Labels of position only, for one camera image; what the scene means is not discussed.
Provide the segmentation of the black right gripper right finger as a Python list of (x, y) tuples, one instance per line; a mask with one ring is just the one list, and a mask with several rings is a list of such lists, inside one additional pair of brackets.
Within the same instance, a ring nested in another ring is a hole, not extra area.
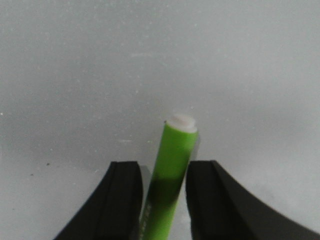
[(319, 233), (277, 212), (216, 160), (191, 161), (185, 194), (194, 240), (318, 240)]

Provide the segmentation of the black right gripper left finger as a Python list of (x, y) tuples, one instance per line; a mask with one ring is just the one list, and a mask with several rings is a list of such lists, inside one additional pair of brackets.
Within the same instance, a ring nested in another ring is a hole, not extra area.
[(136, 161), (113, 161), (57, 240), (137, 240), (143, 180)]

